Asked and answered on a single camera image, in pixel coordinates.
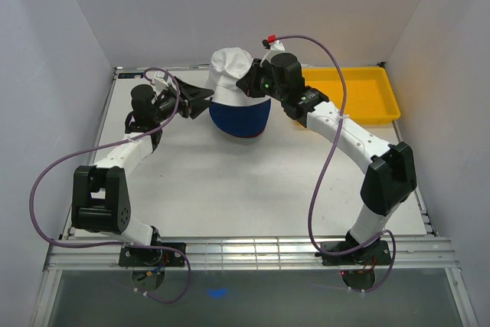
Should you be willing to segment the white bucket hat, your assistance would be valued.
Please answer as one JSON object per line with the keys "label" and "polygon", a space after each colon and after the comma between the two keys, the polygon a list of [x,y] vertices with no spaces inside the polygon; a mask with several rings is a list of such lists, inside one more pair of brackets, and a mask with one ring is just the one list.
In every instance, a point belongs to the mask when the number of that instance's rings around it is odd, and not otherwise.
{"label": "white bucket hat", "polygon": [[239,47],[222,48],[211,56],[206,86],[214,91],[213,101],[225,106],[254,106],[269,101],[269,97],[252,98],[236,83],[250,70],[253,58]]}

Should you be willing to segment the blue bucket hat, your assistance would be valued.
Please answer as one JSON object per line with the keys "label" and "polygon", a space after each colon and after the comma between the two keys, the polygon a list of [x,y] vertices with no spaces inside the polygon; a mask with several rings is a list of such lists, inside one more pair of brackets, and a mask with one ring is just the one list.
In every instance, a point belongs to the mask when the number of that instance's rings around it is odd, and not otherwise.
{"label": "blue bucket hat", "polygon": [[212,102],[209,113],[214,125],[234,137],[249,136],[265,130],[271,110],[271,100],[251,106],[229,106]]}

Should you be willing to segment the maroon bucket hat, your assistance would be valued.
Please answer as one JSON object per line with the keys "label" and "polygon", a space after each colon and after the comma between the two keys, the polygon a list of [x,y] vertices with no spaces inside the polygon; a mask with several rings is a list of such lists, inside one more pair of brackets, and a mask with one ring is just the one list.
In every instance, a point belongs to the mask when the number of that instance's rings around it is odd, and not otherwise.
{"label": "maroon bucket hat", "polygon": [[262,132],[258,132],[257,134],[249,135],[249,136],[238,136],[237,138],[239,138],[239,139],[257,139],[262,134],[263,134],[263,131]]}

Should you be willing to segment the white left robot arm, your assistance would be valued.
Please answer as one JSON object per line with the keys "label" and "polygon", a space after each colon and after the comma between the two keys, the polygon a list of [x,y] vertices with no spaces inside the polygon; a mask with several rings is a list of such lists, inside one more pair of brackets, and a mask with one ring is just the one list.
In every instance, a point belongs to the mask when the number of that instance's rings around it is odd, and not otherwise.
{"label": "white left robot arm", "polygon": [[175,115],[195,119],[211,105],[214,91],[176,80],[157,86],[140,84],[130,93],[132,110],[126,116],[123,144],[91,166],[73,174],[71,224],[76,229],[111,236],[137,245],[136,256],[145,265],[162,258],[156,229],[132,215],[127,178],[158,147],[160,126]]}

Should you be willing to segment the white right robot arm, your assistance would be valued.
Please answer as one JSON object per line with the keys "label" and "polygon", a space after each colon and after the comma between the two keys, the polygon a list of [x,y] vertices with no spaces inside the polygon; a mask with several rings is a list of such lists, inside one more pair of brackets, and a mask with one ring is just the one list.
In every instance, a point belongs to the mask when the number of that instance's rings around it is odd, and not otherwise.
{"label": "white right robot arm", "polygon": [[321,91],[309,87],[296,56],[279,53],[270,61],[256,59],[237,87],[248,97],[269,96],[286,115],[340,149],[364,174],[363,207],[346,235],[350,261],[364,263],[374,253],[391,215],[417,188],[413,150],[405,142],[380,139],[341,113]]}

